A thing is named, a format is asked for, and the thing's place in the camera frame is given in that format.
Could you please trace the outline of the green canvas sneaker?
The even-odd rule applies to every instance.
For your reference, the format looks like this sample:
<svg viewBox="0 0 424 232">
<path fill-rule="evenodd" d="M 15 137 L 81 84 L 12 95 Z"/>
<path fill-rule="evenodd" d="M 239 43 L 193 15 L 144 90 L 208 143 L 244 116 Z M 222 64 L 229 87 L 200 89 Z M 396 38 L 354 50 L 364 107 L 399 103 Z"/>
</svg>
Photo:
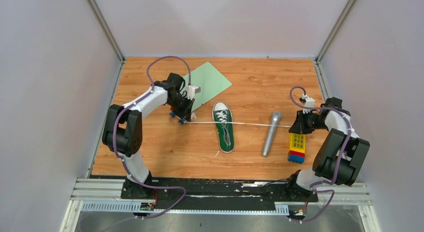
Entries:
<svg viewBox="0 0 424 232">
<path fill-rule="evenodd" d="M 233 115 L 224 102 L 216 102 L 212 108 L 212 118 L 218 132 L 219 149 L 231 153 L 235 148 Z"/>
</svg>

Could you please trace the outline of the silver microphone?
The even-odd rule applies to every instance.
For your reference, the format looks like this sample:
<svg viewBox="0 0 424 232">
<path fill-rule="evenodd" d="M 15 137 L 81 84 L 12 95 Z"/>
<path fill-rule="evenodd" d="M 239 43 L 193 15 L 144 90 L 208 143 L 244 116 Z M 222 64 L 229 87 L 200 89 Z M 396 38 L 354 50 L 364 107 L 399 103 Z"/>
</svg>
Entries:
<svg viewBox="0 0 424 232">
<path fill-rule="evenodd" d="M 262 147 L 261 155 L 263 157 L 268 157 L 269 155 L 269 152 L 271 150 L 273 140 L 275 138 L 275 134 L 281 119 L 282 119 L 282 113 L 280 111 L 274 111 L 272 113 L 272 116 L 270 118 L 269 129 L 268 129 L 268 132 Z"/>
</svg>

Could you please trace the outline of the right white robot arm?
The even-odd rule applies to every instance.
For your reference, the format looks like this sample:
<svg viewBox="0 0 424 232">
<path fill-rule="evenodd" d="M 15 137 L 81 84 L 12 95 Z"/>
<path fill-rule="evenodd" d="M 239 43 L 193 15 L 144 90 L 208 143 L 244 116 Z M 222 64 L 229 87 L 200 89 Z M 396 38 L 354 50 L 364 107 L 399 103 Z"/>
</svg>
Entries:
<svg viewBox="0 0 424 232">
<path fill-rule="evenodd" d="M 320 107 L 311 107 L 312 99 L 303 95 L 304 108 L 296 112 L 289 132 L 308 135 L 325 129 L 328 134 L 309 169 L 300 169 L 287 181 L 285 195 L 292 201 L 309 198 L 322 184 L 351 186 L 357 179 L 370 149 L 351 124 L 351 114 L 343 109 L 342 99 L 330 97 Z"/>
</svg>

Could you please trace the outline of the light green cutting mat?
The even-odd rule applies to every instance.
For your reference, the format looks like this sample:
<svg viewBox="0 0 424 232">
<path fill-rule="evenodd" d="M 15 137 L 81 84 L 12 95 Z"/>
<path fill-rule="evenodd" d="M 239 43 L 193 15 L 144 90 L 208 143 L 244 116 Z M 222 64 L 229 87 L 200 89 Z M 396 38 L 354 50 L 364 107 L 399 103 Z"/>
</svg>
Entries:
<svg viewBox="0 0 424 232">
<path fill-rule="evenodd" d="M 210 62 L 191 72 L 191 83 L 200 87 L 200 93 L 194 96 L 193 112 L 232 85 Z"/>
</svg>

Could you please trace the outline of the blue red toy car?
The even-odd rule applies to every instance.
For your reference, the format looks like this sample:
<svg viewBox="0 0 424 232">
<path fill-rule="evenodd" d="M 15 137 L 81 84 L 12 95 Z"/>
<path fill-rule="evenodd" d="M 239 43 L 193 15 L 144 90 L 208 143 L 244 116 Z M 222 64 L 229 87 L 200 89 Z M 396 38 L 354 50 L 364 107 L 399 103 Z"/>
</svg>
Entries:
<svg viewBox="0 0 424 232">
<path fill-rule="evenodd" d="M 176 119 L 178 120 L 178 123 L 179 123 L 180 125 L 184 125 L 184 124 L 186 123 L 186 121 L 185 121 L 183 118 L 180 118 L 179 116 L 177 116 L 177 115 L 174 113 L 174 109 L 173 109 L 172 107 L 170 108 L 169 116 L 170 116 L 171 118 L 176 118 Z"/>
</svg>

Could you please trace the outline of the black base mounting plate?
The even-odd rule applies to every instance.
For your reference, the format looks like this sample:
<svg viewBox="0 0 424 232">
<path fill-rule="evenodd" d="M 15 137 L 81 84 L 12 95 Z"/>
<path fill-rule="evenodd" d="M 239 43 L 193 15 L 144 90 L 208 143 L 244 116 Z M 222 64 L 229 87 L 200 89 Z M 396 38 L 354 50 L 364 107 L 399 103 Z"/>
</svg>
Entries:
<svg viewBox="0 0 424 232">
<path fill-rule="evenodd" d="M 125 179 L 122 199 L 152 200 L 167 209 L 178 199 L 176 210 L 271 211 L 276 202 L 314 203 L 318 196 L 287 189 L 286 179 L 274 181 L 153 177 L 148 188 Z"/>
</svg>

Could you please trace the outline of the aluminium frame rail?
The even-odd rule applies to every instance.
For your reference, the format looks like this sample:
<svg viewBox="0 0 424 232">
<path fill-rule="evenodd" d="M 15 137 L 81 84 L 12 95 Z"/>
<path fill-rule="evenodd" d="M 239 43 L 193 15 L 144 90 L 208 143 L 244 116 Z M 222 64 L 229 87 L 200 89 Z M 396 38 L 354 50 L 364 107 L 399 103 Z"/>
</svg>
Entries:
<svg viewBox="0 0 424 232">
<path fill-rule="evenodd" d="M 372 206 L 372 201 L 363 183 L 355 183 L 352 186 L 330 185 L 321 186 L 317 202 L 275 202 L 274 210 L 193 210 L 175 209 L 175 205 L 181 201 L 177 199 L 170 207 L 158 209 L 151 199 L 123 199 L 121 190 L 124 184 L 122 178 L 105 179 L 89 178 L 78 179 L 71 194 L 73 201 L 79 201 L 81 209 L 87 212 L 132 212 L 155 214 L 167 211 L 172 214 L 206 214 L 206 215 L 288 215 L 289 213 L 331 206 L 357 206 L 359 208 Z"/>
</svg>

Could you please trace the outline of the yellow red blue block stack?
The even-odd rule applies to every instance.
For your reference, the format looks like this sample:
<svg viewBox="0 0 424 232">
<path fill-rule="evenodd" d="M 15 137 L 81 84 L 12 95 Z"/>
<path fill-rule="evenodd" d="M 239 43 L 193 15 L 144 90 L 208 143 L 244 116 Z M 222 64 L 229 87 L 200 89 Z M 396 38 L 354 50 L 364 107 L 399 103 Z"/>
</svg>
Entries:
<svg viewBox="0 0 424 232">
<path fill-rule="evenodd" d="M 306 136 L 304 134 L 289 133 L 288 158 L 289 162 L 303 164 L 306 153 Z"/>
</svg>

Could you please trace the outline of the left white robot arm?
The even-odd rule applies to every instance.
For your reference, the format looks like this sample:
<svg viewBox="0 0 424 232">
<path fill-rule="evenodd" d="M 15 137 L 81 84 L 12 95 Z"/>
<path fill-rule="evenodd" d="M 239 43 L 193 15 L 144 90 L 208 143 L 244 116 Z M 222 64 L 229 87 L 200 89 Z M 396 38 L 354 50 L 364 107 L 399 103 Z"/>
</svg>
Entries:
<svg viewBox="0 0 424 232">
<path fill-rule="evenodd" d="M 153 82 L 133 101 L 108 108 L 102 143 L 115 153 L 126 171 L 123 199 L 146 199 L 157 189 L 151 183 L 152 174 L 142 158 L 143 120 L 158 107 L 169 105 L 172 117 L 178 117 L 180 124 L 190 122 L 194 117 L 195 95 L 200 91 L 199 86 L 170 73 L 166 80 Z"/>
</svg>

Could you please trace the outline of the white shoelace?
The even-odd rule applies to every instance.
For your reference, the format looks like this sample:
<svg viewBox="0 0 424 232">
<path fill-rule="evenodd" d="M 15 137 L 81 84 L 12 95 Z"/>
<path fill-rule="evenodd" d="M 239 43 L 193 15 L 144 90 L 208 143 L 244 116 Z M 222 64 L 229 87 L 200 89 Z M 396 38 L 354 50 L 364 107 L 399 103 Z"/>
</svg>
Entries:
<svg viewBox="0 0 424 232">
<path fill-rule="evenodd" d="M 261 124 L 261 123 L 245 123 L 245 122 L 233 122 L 233 121 L 193 121 L 193 122 L 186 122 L 186 124 L 215 124 L 215 125 L 252 125 L 252 126 L 262 126 L 262 127 L 269 127 L 269 124 Z M 280 128 L 290 128 L 289 125 L 278 125 Z"/>
</svg>

